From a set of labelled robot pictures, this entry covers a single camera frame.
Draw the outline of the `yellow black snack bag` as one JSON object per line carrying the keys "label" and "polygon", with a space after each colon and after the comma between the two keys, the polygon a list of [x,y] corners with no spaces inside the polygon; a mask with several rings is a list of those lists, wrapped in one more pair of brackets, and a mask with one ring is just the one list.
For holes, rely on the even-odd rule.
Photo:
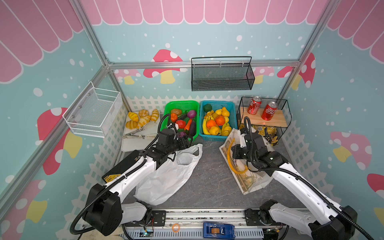
{"label": "yellow black snack bag", "polygon": [[259,135],[263,136],[272,147],[279,143],[277,128],[258,126],[257,130]]}

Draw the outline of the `white canvas tote bag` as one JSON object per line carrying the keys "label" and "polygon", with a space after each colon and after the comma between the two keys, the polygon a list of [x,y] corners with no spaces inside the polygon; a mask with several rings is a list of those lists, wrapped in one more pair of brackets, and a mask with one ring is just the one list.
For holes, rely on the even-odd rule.
{"label": "white canvas tote bag", "polygon": [[232,147],[235,147],[237,144],[241,147],[246,146],[245,140],[241,140],[240,130],[232,129],[224,144],[219,147],[219,150],[242,194],[247,195],[266,188],[273,178],[264,172],[254,173],[256,169],[249,165],[252,169],[251,172],[246,160],[233,158],[234,150],[232,150]]}

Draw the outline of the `yellow peach fruit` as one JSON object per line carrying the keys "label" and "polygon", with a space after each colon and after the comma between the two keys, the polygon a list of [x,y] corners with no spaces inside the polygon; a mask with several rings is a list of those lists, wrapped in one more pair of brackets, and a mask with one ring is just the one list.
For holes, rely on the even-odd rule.
{"label": "yellow peach fruit", "polygon": [[213,136],[217,136],[221,133],[221,129],[217,126],[212,126],[210,129],[209,129],[209,133]]}

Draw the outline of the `white plastic grocery bag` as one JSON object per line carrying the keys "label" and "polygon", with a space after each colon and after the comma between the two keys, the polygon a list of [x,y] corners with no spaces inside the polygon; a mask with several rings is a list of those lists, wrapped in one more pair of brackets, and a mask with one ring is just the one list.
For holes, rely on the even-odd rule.
{"label": "white plastic grocery bag", "polygon": [[202,144],[177,151],[173,162],[166,161],[136,186],[134,197],[151,206],[163,204],[189,180],[202,153]]}

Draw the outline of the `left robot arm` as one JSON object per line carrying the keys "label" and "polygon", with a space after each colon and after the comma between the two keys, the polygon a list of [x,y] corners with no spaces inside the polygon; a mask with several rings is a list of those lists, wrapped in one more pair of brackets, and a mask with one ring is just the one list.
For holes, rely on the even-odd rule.
{"label": "left robot arm", "polygon": [[178,151],[191,147],[193,138],[180,136],[171,114],[162,117],[167,127],[158,129],[154,140],[141,152],[136,162],[113,181],[94,185],[85,207],[70,226],[72,235],[81,235],[97,230],[104,236],[112,234],[119,226],[145,219],[149,209],[139,202],[123,204],[127,195],[147,176],[164,163],[174,161]]}

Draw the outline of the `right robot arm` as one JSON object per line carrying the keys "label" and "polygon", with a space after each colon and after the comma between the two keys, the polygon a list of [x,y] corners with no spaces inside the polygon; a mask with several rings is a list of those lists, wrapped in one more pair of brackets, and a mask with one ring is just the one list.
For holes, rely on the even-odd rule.
{"label": "right robot arm", "polygon": [[269,151],[263,137],[252,131],[251,121],[244,118],[239,145],[232,145],[233,158],[246,160],[251,173],[264,172],[285,186],[308,209],[307,213],[288,208],[275,200],[260,206],[258,213],[246,211],[252,223],[265,226],[281,223],[309,235],[314,240],[349,240],[356,231],[366,239],[372,236],[357,224],[358,213],[342,207],[303,178],[289,161],[276,151]]}

